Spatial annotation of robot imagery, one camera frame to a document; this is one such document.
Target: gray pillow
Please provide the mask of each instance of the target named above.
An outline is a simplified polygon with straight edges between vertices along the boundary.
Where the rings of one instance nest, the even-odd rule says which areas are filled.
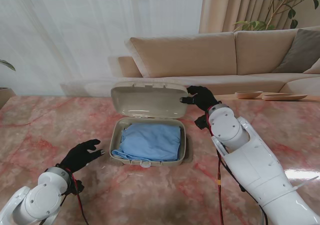
[[[292,46],[273,73],[303,73],[320,58],[320,31],[299,29]]]

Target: wooden bowl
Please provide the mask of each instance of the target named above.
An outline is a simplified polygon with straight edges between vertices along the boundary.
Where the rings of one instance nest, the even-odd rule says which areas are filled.
[[[294,93],[281,93],[281,94],[269,94],[262,97],[265,101],[297,101],[304,99],[307,94],[294,94]]]
[[[238,99],[254,99],[262,93],[263,91],[236,91],[235,96]]]

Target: red cable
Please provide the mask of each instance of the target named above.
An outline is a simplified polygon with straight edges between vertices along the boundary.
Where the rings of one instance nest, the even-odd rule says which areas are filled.
[[[89,225],[89,223],[88,223],[88,221],[87,221],[87,219],[86,219],[85,213],[84,213],[84,209],[83,209],[83,207],[82,207],[82,203],[81,203],[80,196],[79,196],[79,190],[78,190],[77,180],[75,179],[75,176],[74,176],[73,173],[71,173],[71,177],[72,177],[72,180],[73,180],[74,185],[75,185],[76,197],[78,198],[78,203],[79,203],[79,207],[80,207],[80,210],[81,210],[83,219],[84,219],[85,223],[86,223],[87,225]]]
[[[206,117],[206,123],[208,124],[209,127],[209,131],[211,136],[213,136],[213,132],[211,131],[211,124],[209,123],[209,113],[206,112],[205,113],[205,117]],[[219,198],[219,214],[220,214],[220,223],[221,225],[225,225],[224,223],[224,215],[223,215],[223,211],[222,211],[222,198],[221,198],[221,171],[220,171],[220,165],[221,165],[221,155],[220,153],[217,151],[217,155],[218,155],[218,171],[217,171],[217,182],[218,182],[218,198]]]

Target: sofa cushion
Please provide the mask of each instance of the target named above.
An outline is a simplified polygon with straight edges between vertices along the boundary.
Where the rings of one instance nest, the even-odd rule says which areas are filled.
[[[125,78],[142,78],[132,56],[120,56],[118,57],[118,63]]]
[[[299,29],[292,46],[273,73],[303,73],[320,58],[320,31]]]
[[[320,31],[320,26],[307,27]],[[271,73],[288,53],[298,29],[237,31],[235,47],[237,74]]]
[[[185,86],[201,85],[207,87],[214,95],[234,94],[237,91],[263,91],[278,93],[285,82],[257,76],[185,76],[155,78],[168,83]]]
[[[307,79],[320,77],[320,74],[303,74],[303,73],[259,73],[259,74],[250,74],[247,76],[262,77],[267,79],[273,79],[277,81],[282,81],[285,83],[298,80],[298,79]]]
[[[126,46],[144,78],[237,73],[233,32],[184,37],[132,37]]]
[[[320,58],[304,74],[320,74]]]
[[[320,77],[311,77],[290,81],[280,90],[280,93],[308,94],[320,96]]]

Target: sofa backrest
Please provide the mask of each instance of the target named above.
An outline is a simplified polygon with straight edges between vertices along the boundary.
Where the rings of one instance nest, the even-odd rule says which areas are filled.
[[[237,74],[233,32],[132,37],[126,46],[144,78]]]
[[[304,29],[320,31],[320,26]],[[235,33],[237,74],[271,73],[288,53],[298,29]]]

